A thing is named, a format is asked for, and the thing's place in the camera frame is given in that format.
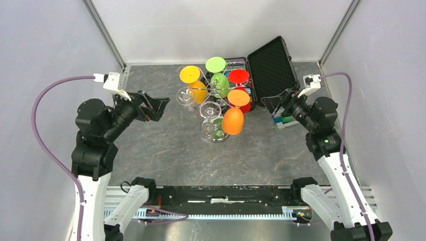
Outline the orange plastic wine glass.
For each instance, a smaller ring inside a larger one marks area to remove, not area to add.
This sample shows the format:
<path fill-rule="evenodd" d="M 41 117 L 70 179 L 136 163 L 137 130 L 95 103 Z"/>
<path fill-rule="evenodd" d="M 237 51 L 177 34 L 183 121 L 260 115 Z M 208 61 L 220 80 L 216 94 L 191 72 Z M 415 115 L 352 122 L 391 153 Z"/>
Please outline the orange plastic wine glass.
<path fill-rule="evenodd" d="M 229 92 L 228 101 L 231 107 L 224 114 L 222 129 L 226 134 L 238 135 L 244 125 L 244 114 L 241 107 L 250 102 L 250 97 L 246 91 L 234 89 Z"/>

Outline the clear wine glass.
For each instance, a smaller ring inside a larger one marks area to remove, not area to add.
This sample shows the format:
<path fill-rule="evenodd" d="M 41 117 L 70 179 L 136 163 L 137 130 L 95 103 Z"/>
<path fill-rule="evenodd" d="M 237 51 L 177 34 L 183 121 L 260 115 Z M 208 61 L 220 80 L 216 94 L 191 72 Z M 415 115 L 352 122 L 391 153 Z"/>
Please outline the clear wine glass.
<path fill-rule="evenodd" d="M 178 104 L 185 107 L 190 112 L 195 111 L 195 99 L 196 95 L 194 91 L 188 87 L 180 88 L 176 94 L 176 100 Z"/>
<path fill-rule="evenodd" d="M 205 101 L 199 106 L 200 116 L 204 118 L 201 130 L 205 135 L 205 139 L 212 141 L 216 132 L 214 120 L 216 120 L 222 112 L 220 105 L 214 101 Z"/>

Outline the clear wine glass front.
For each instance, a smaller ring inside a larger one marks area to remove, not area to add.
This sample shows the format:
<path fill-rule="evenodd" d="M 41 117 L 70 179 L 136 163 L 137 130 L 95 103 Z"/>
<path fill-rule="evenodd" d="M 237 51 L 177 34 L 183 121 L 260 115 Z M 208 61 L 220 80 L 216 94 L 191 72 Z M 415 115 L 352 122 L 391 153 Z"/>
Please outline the clear wine glass front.
<path fill-rule="evenodd" d="M 200 116 L 204 118 L 201 130 L 205 135 L 205 139 L 212 141 L 216 132 L 214 120 L 216 120 L 222 112 L 220 105 L 214 101 L 205 101 L 199 106 Z"/>

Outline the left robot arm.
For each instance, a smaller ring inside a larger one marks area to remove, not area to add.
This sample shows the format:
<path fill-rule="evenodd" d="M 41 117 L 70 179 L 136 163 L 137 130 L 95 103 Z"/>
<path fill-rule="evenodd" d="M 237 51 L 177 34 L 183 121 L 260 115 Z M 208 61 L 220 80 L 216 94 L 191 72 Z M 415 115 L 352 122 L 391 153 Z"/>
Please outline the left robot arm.
<path fill-rule="evenodd" d="M 163 116 L 169 98 L 152 98 L 143 91 L 129 94 L 130 99 L 113 95 L 115 106 L 107 106 L 97 98 L 84 101 L 77 109 L 75 123 L 79 128 L 76 147 L 71 154 L 71 173 L 81 184 L 77 188 L 83 201 L 76 210 L 84 208 L 82 221 L 76 226 L 72 240 L 123 240 L 124 231 L 139 207 L 153 204 L 158 198 L 153 179 L 137 177 L 131 183 L 117 212 L 104 217 L 105 196 L 118 148 L 115 140 L 130 124 L 158 122 Z"/>

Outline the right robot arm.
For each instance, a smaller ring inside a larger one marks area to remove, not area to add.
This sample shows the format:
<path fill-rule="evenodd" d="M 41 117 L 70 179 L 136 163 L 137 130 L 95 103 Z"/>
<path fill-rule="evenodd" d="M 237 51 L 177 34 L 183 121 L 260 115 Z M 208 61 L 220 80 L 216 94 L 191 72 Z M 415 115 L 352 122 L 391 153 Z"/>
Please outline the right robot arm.
<path fill-rule="evenodd" d="M 331 240 L 389 240 L 393 230 L 374 213 L 351 170 L 343 138 L 335 129 L 337 107 L 329 97 L 320 96 L 312 105 L 299 91 L 287 89 L 278 96 L 261 99 L 271 112 L 280 110 L 292 116 L 308 133 L 308 150 L 326 174 L 331 201 L 312 178 L 295 179 L 290 199 L 297 205 L 308 204 L 327 225 Z"/>

